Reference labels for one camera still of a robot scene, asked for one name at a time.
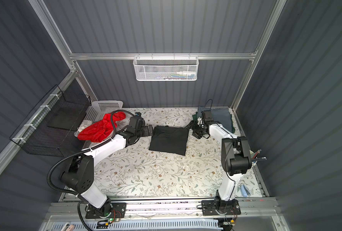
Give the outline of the black t-shirt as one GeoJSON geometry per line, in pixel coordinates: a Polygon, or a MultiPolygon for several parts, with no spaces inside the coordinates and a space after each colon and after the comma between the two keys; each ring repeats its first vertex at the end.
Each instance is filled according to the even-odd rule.
{"type": "Polygon", "coordinates": [[[149,150],[185,156],[188,135],[186,128],[156,126],[149,150]]]}

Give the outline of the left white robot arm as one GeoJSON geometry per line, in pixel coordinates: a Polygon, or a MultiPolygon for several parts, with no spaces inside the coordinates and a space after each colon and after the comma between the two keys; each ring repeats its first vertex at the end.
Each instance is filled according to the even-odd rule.
{"type": "Polygon", "coordinates": [[[96,209],[109,207],[110,199],[101,192],[94,182],[96,165],[115,152],[134,145],[140,138],[151,136],[153,133],[152,126],[146,125],[140,112],[133,114],[122,109],[111,113],[109,122],[113,127],[115,127],[114,116],[117,116],[119,113],[127,113],[131,116],[129,124],[121,131],[114,130],[109,139],[57,162],[47,174],[47,184],[51,189],[61,193],[72,194],[96,209]],[[65,161],[70,161],[70,163],[67,170],[61,174],[59,180],[68,189],[55,186],[51,180],[54,170],[65,161]]]}

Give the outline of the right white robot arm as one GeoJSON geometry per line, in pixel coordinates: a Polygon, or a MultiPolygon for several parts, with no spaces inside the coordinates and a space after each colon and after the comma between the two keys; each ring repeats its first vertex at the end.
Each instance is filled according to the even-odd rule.
{"type": "Polygon", "coordinates": [[[220,122],[212,117],[210,110],[192,115],[191,122],[186,128],[193,131],[193,136],[201,138],[214,138],[221,144],[221,166],[223,180],[217,190],[216,198],[228,202],[235,199],[238,183],[252,167],[250,147],[246,137],[237,136],[227,130],[220,122]]]}

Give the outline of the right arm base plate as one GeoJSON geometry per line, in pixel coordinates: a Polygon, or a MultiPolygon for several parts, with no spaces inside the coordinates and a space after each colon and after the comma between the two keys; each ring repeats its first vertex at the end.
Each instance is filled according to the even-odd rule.
{"type": "Polygon", "coordinates": [[[201,210],[204,216],[237,216],[241,215],[241,209],[238,200],[229,201],[220,200],[202,200],[201,210]]]}

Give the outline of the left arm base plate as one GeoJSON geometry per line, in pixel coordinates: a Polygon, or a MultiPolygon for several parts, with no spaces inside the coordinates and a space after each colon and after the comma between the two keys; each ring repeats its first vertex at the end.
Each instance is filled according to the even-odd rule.
{"type": "Polygon", "coordinates": [[[126,212],[126,203],[110,203],[106,202],[101,208],[95,208],[88,205],[85,208],[86,219],[110,219],[123,218],[126,212]]]}

